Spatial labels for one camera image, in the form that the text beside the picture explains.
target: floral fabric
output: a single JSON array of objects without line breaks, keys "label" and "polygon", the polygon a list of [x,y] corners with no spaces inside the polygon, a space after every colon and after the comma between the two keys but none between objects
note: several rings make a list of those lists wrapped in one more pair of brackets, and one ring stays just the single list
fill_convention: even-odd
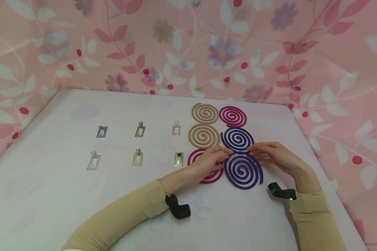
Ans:
[{"label": "floral fabric", "polygon": [[0,0],[0,155],[61,88],[287,105],[377,250],[377,0]]}]

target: hand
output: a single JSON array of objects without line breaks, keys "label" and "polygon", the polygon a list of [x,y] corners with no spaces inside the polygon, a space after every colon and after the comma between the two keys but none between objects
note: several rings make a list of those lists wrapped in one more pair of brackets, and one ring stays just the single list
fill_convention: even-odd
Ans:
[{"label": "hand", "polygon": [[291,175],[299,193],[321,191],[320,182],[313,169],[279,142],[260,142],[247,148],[261,165],[274,164]]},{"label": "hand", "polygon": [[224,164],[216,165],[225,161],[233,151],[223,146],[208,148],[198,157],[194,163],[176,172],[159,179],[166,195],[172,195],[194,184],[198,184],[210,172],[222,169]]},{"label": "hand", "polygon": [[208,148],[194,163],[189,165],[188,168],[193,170],[194,179],[199,183],[207,177],[210,172],[222,169],[224,164],[217,165],[217,163],[224,162],[232,153],[233,151],[231,149],[219,145]]}]

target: beige arm sleeve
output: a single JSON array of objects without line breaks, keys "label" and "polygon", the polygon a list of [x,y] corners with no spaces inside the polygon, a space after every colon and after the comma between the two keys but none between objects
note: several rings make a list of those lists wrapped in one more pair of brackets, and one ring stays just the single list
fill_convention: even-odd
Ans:
[{"label": "beige arm sleeve", "polygon": [[104,251],[141,221],[164,212],[165,193],[154,180],[110,203],[75,230],[62,250]]},{"label": "beige arm sleeve", "polygon": [[301,251],[346,251],[323,191],[296,194],[290,211],[297,224]]}]

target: purple spiral coil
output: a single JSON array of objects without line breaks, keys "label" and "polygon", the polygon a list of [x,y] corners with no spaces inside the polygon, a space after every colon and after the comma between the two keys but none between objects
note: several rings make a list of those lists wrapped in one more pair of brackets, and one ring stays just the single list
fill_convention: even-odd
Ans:
[{"label": "purple spiral coil", "polygon": [[254,144],[254,139],[249,132],[243,128],[231,127],[221,132],[223,144],[234,151],[247,151],[247,148]]},{"label": "purple spiral coil", "polygon": [[225,175],[237,188],[247,190],[253,188],[264,175],[260,163],[252,155],[245,152],[234,152],[225,160]]}]

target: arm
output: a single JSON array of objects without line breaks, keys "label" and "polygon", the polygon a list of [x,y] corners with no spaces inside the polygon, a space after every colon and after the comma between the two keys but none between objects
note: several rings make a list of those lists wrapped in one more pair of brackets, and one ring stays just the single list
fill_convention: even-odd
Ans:
[{"label": "arm", "polygon": [[145,219],[164,212],[165,195],[199,183],[210,172],[223,168],[232,151],[215,146],[207,149],[193,164],[154,180],[110,203],[75,230],[62,250],[105,251],[128,230]]},{"label": "arm", "polygon": [[296,183],[296,200],[289,203],[302,251],[346,251],[331,209],[315,172],[277,142],[257,143],[248,149],[260,164],[274,164]]}]

